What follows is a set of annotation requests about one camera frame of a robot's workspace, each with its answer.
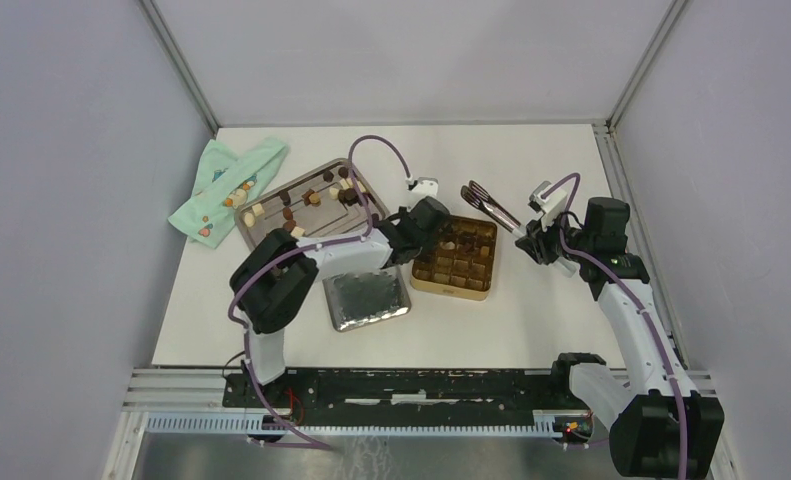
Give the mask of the metal serving tongs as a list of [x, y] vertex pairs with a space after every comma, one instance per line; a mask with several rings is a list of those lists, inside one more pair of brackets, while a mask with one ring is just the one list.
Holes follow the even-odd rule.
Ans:
[[[491, 220], [507, 230], [514, 237], [514, 245], [522, 251], [522, 244], [516, 244], [515, 240], [519, 236], [519, 229], [529, 221], [525, 224], [520, 222], [482, 185], [474, 180], [470, 180], [467, 185], [463, 185], [460, 188], [460, 195], [471, 207], [487, 215]], [[559, 269], [567, 277], [574, 276], [578, 270], [575, 263], [563, 260], [551, 265]]]

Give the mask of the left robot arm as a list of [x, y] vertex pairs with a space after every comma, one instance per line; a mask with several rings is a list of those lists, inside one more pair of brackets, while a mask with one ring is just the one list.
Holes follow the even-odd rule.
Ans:
[[266, 408], [283, 399], [284, 330], [314, 284], [407, 264], [435, 247], [450, 219], [440, 201], [425, 197], [360, 233], [296, 238], [282, 228], [269, 232], [229, 280], [228, 318], [244, 328], [249, 397]]

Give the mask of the gold chocolate box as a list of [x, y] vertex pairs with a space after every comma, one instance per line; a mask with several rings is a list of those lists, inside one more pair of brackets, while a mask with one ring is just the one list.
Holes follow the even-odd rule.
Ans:
[[452, 216], [435, 249], [413, 261], [411, 286], [425, 293], [485, 300], [492, 286], [497, 238], [495, 223]]

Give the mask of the small square steel tray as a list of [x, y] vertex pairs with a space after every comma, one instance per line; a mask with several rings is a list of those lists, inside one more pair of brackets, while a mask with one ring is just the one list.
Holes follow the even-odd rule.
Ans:
[[412, 308], [397, 266], [335, 276], [322, 285], [332, 326], [339, 333], [406, 315]]

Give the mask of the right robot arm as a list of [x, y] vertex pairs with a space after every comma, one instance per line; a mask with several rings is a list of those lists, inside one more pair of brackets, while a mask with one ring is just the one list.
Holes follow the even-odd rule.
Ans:
[[562, 408], [583, 401], [608, 431], [613, 465], [624, 477], [704, 479], [724, 425], [715, 397], [703, 395], [681, 364], [655, 307], [642, 259], [627, 249], [630, 207], [593, 197], [581, 226], [562, 196], [535, 194], [538, 217], [515, 244], [536, 263], [579, 274], [616, 337], [629, 383], [598, 360], [571, 361], [548, 382]]

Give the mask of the steel tray with rack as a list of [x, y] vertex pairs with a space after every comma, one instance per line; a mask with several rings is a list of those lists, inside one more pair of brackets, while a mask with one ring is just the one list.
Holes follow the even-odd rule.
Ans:
[[334, 159], [248, 202], [236, 214], [235, 224], [244, 242], [254, 249], [271, 231], [283, 228], [296, 237], [329, 237], [361, 233], [369, 218], [381, 219], [388, 209], [361, 174], [358, 187], [366, 199], [344, 191], [353, 185], [347, 160]]

